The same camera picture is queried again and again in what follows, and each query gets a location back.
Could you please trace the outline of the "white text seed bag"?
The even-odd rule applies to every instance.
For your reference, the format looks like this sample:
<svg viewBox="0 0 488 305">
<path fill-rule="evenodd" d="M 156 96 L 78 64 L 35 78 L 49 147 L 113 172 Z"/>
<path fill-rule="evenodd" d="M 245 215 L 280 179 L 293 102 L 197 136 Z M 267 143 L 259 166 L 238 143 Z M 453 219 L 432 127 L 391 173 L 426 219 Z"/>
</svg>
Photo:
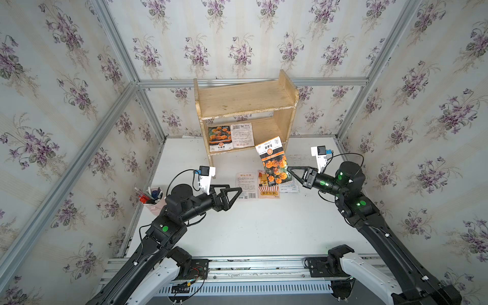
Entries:
<svg viewBox="0 0 488 305">
<path fill-rule="evenodd" d="M 299 193 L 301 185 L 296 179 L 283 183 L 279 186 L 280 193 Z"/>
</svg>

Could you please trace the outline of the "white barcode seed bag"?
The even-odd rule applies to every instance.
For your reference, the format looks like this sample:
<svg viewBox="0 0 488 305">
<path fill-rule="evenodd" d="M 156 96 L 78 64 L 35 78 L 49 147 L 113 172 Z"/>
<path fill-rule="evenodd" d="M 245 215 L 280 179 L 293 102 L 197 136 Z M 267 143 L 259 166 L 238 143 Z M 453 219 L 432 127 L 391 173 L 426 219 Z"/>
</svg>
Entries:
<svg viewBox="0 0 488 305">
<path fill-rule="evenodd" d="M 258 194 L 258 179 L 256 172 L 237 173 L 236 186 L 242 188 L 239 199 L 254 200 Z"/>
</svg>

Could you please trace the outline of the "orange flower seed bag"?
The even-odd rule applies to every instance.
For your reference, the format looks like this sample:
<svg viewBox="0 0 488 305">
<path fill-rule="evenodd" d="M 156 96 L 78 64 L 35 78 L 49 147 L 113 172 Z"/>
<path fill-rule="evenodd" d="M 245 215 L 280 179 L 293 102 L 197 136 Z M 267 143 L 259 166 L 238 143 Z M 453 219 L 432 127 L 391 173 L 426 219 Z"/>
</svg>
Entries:
<svg viewBox="0 0 488 305">
<path fill-rule="evenodd" d="M 288 172 L 285 150 L 279 136 L 260 143 L 255 148 L 263 164 L 264 173 L 261 177 L 264 178 L 266 186 L 275 187 L 292 180 L 292 176 Z"/>
<path fill-rule="evenodd" d="M 234 148 L 229 125 L 208 127 L 210 152 L 229 151 Z"/>
</svg>

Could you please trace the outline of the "colourful popcorn seed bag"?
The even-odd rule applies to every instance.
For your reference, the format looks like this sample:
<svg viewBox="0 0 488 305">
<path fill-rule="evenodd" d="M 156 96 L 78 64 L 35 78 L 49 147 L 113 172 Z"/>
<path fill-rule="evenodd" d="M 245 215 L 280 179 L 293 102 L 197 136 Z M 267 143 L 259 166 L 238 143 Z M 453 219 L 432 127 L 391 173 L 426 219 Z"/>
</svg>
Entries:
<svg viewBox="0 0 488 305">
<path fill-rule="evenodd" d="M 268 175 L 264 170 L 258 171 L 258 198 L 259 199 L 279 199 L 280 189 L 278 185 L 271 185 Z"/>
</svg>

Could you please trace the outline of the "white label seed bag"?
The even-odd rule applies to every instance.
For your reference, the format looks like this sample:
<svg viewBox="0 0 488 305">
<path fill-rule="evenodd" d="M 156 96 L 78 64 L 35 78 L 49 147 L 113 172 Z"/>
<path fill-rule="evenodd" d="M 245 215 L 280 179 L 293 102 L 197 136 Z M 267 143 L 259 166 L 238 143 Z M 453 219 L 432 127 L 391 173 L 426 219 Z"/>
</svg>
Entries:
<svg viewBox="0 0 488 305">
<path fill-rule="evenodd" d="M 234 149 L 254 147 L 254 134 L 251 123 L 233 124 L 231 127 L 231 140 Z"/>
</svg>

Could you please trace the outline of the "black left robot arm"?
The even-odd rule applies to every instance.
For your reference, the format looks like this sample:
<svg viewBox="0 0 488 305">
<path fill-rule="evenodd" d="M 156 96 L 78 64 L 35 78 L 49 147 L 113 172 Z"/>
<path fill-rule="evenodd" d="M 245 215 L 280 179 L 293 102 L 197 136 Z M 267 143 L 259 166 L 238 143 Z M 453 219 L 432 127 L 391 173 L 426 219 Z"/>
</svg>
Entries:
<svg viewBox="0 0 488 305">
<path fill-rule="evenodd" d="M 88 303 L 147 304 L 160 288 L 191 269 L 192 256 L 177 246 L 188 230 L 188 221 L 210 209 L 229 210 L 241 192 L 241 188 L 216 184 L 208 193 L 195 196 L 190 185 L 175 186 L 137 250 Z"/>
</svg>

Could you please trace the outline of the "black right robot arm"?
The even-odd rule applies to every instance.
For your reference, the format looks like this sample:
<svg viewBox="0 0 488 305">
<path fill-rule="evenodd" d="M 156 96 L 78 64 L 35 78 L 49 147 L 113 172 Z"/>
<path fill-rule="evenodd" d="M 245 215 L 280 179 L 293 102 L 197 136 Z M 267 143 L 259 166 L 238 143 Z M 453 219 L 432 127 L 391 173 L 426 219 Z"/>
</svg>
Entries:
<svg viewBox="0 0 488 305">
<path fill-rule="evenodd" d="M 331 273 L 353 277 L 385 304 L 461 304 L 456 287 L 439 281 L 408 251 L 363 193 L 365 175 L 359 164 L 344 161 L 333 176 L 309 166 L 290 166 L 288 172 L 305 188 L 333 195 L 346 223 L 373 246 L 392 276 L 363 262 L 345 245 L 329 250 L 327 263 Z"/>
</svg>

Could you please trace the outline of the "wooden two-tier shelf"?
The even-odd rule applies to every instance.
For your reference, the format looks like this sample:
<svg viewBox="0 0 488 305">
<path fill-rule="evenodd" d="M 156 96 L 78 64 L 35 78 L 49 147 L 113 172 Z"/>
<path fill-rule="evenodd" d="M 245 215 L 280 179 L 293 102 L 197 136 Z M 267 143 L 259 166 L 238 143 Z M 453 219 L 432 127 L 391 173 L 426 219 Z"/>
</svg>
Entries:
<svg viewBox="0 0 488 305">
<path fill-rule="evenodd" d="M 199 87 L 199 79 L 193 80 L 196 113 L 210 166 L 214 166 L 213 157 L 240 151 L 240 148 L 228 151 L 212 151 L 210 143 L 217 138 L 212 131 L 225 123 L 219 119 L 230 119 L 231 125 L 237 117 L 249 114 L 271 113 L 271 117 L 248 119 L 253 130 L 254 144 L 266 142 L 275 137 L 281 138 L 283 147 L 287 147 L 292 132 L 299 101 L 299 90 L 284 70 L 280 70 L 278 79 L 237 83 L 232 85 Z"/>
</svg>

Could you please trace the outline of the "pink pen holder cup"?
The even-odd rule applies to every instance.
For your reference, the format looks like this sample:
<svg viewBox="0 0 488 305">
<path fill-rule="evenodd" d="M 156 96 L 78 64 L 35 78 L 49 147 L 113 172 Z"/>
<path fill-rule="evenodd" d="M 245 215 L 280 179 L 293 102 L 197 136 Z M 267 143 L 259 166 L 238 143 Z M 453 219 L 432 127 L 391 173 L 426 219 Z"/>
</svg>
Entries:
<svg viewBox="0 0 488 305">
<path fill-rule="evenodd" d="M 152 213 L 152 215 L 157 217 L 166 207 L 166 202 L 164 200 L 160 200 L 158 203 L 154 205 L 145 204 L 145 207 L 148 211 Z"/>
</svg>

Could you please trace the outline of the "red items at table edge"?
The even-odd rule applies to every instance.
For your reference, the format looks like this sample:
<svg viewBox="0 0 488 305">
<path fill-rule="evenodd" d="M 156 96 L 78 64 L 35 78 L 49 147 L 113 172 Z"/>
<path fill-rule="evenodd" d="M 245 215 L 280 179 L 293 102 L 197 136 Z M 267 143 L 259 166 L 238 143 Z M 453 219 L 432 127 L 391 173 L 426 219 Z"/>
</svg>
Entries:
<svg viewBox="0 0 488 305">
<path fill-rule="evenodd" d="M 141 202 L 143 205 L 156 205 L 163 198 L 163 191 L 161 190 L 161 188 L 148 188 L 146 191 L 135 188 L 135 193 L 137 195 L 138 201 Z"/>
</svg>

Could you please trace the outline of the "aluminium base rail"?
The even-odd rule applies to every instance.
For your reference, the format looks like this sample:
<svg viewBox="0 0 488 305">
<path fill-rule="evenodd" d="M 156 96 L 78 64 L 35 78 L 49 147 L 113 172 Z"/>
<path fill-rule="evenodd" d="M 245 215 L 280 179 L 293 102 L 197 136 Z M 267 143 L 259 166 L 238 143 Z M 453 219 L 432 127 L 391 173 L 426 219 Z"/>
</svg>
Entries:
<svg viewBox="0 0 488 305">
<path fill-rule="evenodd" d="M 347 301 L 359 282 L 384 304 L 402 295 L 400 283 L 378 257 L 347 253 L 338 270 L 328 269 L 328 257 L 257 256 L 191 257 L 178 249 L 168 257 L 148 263 L 142 278 L 129 285 L 125 296 L 115 287 L 122 276 L 137 267 L 132 260 L 109 261 L 97 294 L 89 304 L 147 304 L 167 296 L 182 304 L 192 296 L 270 296 L 278 294 L 331 294 Z"/>
</svg>

